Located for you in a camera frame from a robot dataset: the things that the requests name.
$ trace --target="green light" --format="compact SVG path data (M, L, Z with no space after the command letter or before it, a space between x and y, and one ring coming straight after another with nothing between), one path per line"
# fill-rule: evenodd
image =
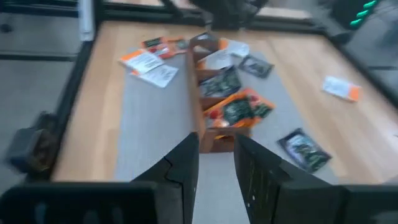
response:
M357 13L356 17L363 17L363 16L365 16L368 12L369 12L369 10L365 10L365 11L359 12L359 13Z
M375 5L375 3L376 3L376 0L371 1L371 2L368 2L368 3L366 3L366 4L363 5L363 8L364 8L364 9L367 9L367 8L369 8L369 7L372 7L372 6Z
M355 21L350 22L350 25L351 25L351 26L355 26L356 24L358 24L358 23L361 22L361 21L362 21L362 19L357 19L357 20L355 20Z

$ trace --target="wooden table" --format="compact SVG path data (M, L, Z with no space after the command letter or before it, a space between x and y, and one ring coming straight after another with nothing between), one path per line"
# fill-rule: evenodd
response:
M70 117L54 181L112 181L116 165L124 68L120 56L143 40L204 32L192 26L105 22ZM398 175L398 115L324 37L282 32L219 32L261 51L273 64L313 138L347 182L381 183ZM359 102L321 91L327 75L362 86Z

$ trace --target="white paper card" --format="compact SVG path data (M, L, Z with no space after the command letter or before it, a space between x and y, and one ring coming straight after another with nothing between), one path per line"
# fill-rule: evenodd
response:
M140 74L144 74L147 73L149 71L151 71L152 69L163 65L164 62L163 60L152 54L149 53L147 51L144 51L143 53L130 58L127 62L126 65L130 68L135 69L137 72L139 72Z
M175 67L161 65L147 73L140 75L139 77L156 86L165 88L167 84L169 84L169 82L174 78L177 72L178 69Z
M237 55L239 57L246 57L250 52L248 44L235 40L228 40L228 46L226 49L230 54Z
M359 86L353 85L345 80L335 77L326 77L322 88L324 91L344 99L358 100L358 94L355 94L355 90L357 90Z
M217 50L216 52L201 59L199 62L204 62L204 69L219 70L231 66L232 58L227 50Z

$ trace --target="floor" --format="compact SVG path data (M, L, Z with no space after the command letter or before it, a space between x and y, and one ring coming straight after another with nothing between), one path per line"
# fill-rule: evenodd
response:
M279 7L305 9L325 23L332 24L326 10L320 10L315 0L280 0ZM369 66L398 66L398 31L392 21L397 11L385 12L393 0L381 4L380 15L361 28L347 45ZM9 15L0 14L0 22ZM0 53L53 53L71 55L78 52L78 21L71 18L12 15L14 31L0 34ZM53 111L65 84L71 62L21 62L0 60L0 159L12 135L19 128L28 127L40 111ZM396 70L377 71L377 76L398 93ZM21 181L3 163L0 164L0 192Z

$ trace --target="wooden crate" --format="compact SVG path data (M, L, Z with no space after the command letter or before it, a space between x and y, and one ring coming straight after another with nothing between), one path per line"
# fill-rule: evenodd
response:
M221 102L225 97L201 97L198 84L200 81L213 77L219 70L197 70L196 64L209 54L218 50L219 38L214 35L206 34L209 38L203 38L203 34L190 40L187 51L187 75L188 92L192 104L193 119L195 122L195 131L200 138L200 153L209 152L232 152L234 149L234 135L236 133L250 135L250 128L206 128L203 112ZM197 50L198 47L209 50L204 52ZM224 135L226 137L215 139L216 136Z

